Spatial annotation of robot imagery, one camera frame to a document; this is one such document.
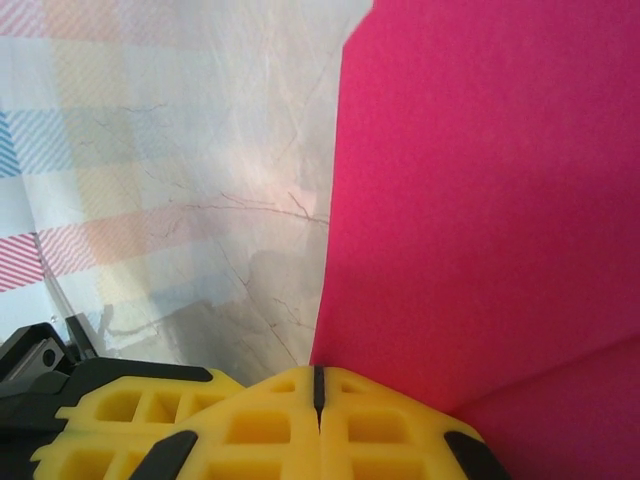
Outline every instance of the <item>translucent plastic sheet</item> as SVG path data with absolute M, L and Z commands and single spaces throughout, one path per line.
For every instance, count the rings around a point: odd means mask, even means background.
M 305 363 L 370 3 L 3 2 L 0 336 L 84 313 L 103 354 Z

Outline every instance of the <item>black rubber pad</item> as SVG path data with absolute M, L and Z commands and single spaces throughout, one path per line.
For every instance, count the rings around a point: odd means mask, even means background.
M 315 366 L 313 367 L 313 408 L 316 409 L 316 413 L 318 414 L 318 430 L 320 430 L 320 424 L 322 422 L 324 403 L 324 368 Z
M 469 480 L 511 479 L 486 444 L 462 432 L 447 432 L 444 439 Z
M 198 435 L 191 430 L 160 440 L 149 450 L 129 480 L 175 480 L 197 440 Z

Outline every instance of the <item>black plastic part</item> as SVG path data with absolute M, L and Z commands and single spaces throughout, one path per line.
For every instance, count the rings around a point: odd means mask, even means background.
M 313 408 L 318 414 L 318 430 L 322 422 L 322 410 L 325 403 L 324 367 L 313 367 Z
M 34 452 L 53 442 L 58 434 L 0 441 L 0 478 L 7 480 L 33 480 L 38 464 L 31 462 Z
M 0 346 L 0 380 L 5 380 L 33 347 L 46 340 L 53 340 L 63 354 L 55 369 L 70 373 L 76 363 L 73 354 L 50 324 L 39 323 L 19 328 Z
M 61 432 L 66 420 L 55 418 L 60 407 L 73 407 L 87 393 L 125 376 L 192 382 L 213 379 L 213 375 L 202 367 L 92 358 L 80 363 L 55 395 L 27 392 L 0 398 L 0 441 L 7 437 Z
M 89 340 L 87 332 L 85 332 L 80 321 L 81 319 L 86 322 L 86 317 L 82 314 L 79 314 L 66 318 L 65 323 L 67 324 L 67 330 L 69 330 L 69 337 L 71 337 L 71 341 L 76 345 L 76 348 L 78 349 L 80 359 L 88 360 L 90 358 L 97 357 L 98 352 L 96 352 L 96 349 L 93 347 L 91 340 Z
M 198 435 L 191 430 L 160 440 L 151 447 L 129 480 L 175 480 L 197 440 Z
M 67 383 L 69 375 L 62 372 L 46 372 L 39 377 L 23 378 L 0 383 L 0 398 L 12 397 L 23 393 L 39 393 L 44 395 L 55 395 L 64 384 Z
M 510 480 L 489 447 L 462 432 L 447 432 L 444 439 L 469 480 Z

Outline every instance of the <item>square hole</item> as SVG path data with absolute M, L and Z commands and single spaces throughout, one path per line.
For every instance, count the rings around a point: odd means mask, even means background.
M 144 459 L 144 453 L 142 452 L 129 452 L 127 454 L 127 458 L 125 458 L 124 463 L 122 464 L 122 468 L 118 474 L 118 478 L 129 478 L 133 475 L 133 472 L 138 465 L 142 463 Z
M 296 384 L 291 380 L 281 382 L 271 389 L 273 393 L 290 393 L 296 391 Z
M 139 402 L 140 392 L 116 392 L 98 405 L 95 418 L 103 422 L 130 422 Z
M 354 459 L 353 480 L 423 480 L 420 460 Z
M 350 442 L 407 443 L 409 439 L 404 419 L 392 411 L 353 413 L 348 431 Z
M 107 474 L 113 452 L 109 450 L 76 450 L 62 465 L 60 478 L 64 480 L 102 480 Z
M 195 415 L 196 413 L 205 410 L 222 400 L 224 400 L 224 397 L 221 397 L 220 395 L 194 395 L 189 408 L 189 416 Z
M 231 420 L 227 443 L 289 443 L 289 417 L 281 412 L 241 412 Z
M 355 386 L 352 383 L 344 382 L 340 385 L 340 390 L 344 393 L 365 393 L 360 387 Z
M 280 480 L 280 464 L 259 461 L 214 463 L 202 480 Z
M 177 393 L 155 393 L 149 402 L 149 407 L 144 412 L 144 421 L 150 423 L 174 423 L 180 395 Z

